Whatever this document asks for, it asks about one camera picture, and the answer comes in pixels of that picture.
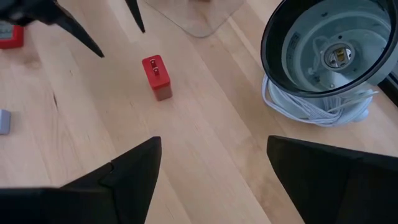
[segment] wooden table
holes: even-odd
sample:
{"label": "wooden table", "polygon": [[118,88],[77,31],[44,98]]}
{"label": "wooden table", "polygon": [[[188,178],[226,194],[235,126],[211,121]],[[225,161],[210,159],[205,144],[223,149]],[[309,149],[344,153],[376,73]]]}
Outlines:
{"label": "wooden table", "polygon": [[[362,123],[319,128],[262,101],[264,26],[279,0],[248,0],[214,35],[190,37],[140,1],[141,34],[123,0],[61,4],[102,48],[36,23],[0,52],[0,186],[61,186],[162,136],[147,223],[303,223],[266,156],[271,134],[398,156],[398,110],[377,95]],[[141,60],[160,54],[173,98],[155,101]]]}

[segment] light wood grain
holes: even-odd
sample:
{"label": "light wood grain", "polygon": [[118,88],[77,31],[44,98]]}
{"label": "light wood grain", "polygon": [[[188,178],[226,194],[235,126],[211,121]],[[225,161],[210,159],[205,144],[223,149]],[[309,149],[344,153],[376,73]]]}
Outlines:
{"label": "light wood grain", "polygon": [[[319,128],[261,98],[265,24],[279,0],[247,0],[197,39],[144,2],[141,34],[123,0],[60,3],[105,54],[58,27],[27,28],[0,52],[0,187],[61,186],[161,136],[163,158],[147,223],[303,223],[266,155],[270,134],[398,156],[398,109],[377,95],[362,123]],[[141,60],[160,54],[173,98],[157,102]]]}

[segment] red object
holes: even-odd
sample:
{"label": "red object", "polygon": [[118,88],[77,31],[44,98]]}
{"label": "red object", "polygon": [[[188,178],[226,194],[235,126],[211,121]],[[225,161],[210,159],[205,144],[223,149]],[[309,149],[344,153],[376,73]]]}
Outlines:
{"label": "red object", "polygon": [[162,57],[155,55],[142,60],[150,87],[155,93],[157,101],[165,100],[173,96],[170,85],[170,77],[164,66]]}
{"label": "red object", "polygon": [[24,45],[24,28],[13,25],[12,38],[0,39],[0,49],[13,49]]}

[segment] coiled white cord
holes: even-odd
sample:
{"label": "coiled white cord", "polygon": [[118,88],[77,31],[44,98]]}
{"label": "coiled white cord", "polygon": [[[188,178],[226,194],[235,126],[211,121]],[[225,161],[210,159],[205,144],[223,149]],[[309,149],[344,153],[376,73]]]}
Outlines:
{"label": "coiled white cord", "polygon": [[[323,127],[334,127],[342,124],[349,123],[364,112],[364,110],[368,107],[373,95],[377,94],[377,91],[365,91],[361,94],[354,95],[351,98],[342,98],[339,96],[330,96],[322,98],[322,108],[319,108],[312,103],[308,102],[304,98],[299,98],[297,96],[290,95],[288,93],[283,92],[282,90],[277,88],[278,94],[280,94],[284,100],[291,103],[295,107],[297,107],[303,114],[305,114],[308,119],[298,118],[291,113],[289,113],[284,108],[276,105],[275,103],[269,101],[266,97],[267,87],[268,87],[269,79],[267,75],[264,75],[264,79],[262,82],[262,98],[266,102],[268,106],[273,108],[274,110],[280,112],[284,116],[300,121],[308,124],[316,124]],[[352,106],[367,100],[369,103],[365,105],[364,110],[359,110],[357,114],[351,114],[351,116],[347,119],[345,118],[345,122],[341,122],[340,119],[345,112],[345,108],[348,106]]]}

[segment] red usb charger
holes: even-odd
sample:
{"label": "red usb charger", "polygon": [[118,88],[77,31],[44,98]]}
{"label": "red usb charger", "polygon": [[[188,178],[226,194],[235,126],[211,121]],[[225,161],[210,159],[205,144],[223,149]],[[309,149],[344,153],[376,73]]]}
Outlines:
{"label": "red usb charger", "polygon": [[0,22],[0,49],[13,49],[24,45],[24,28]]}
{"label": "red usb charger", "polygon": [[160,55],[142,60],[150,87],[155,93],[156,100],[161,101],[173,96],[170,77]]}

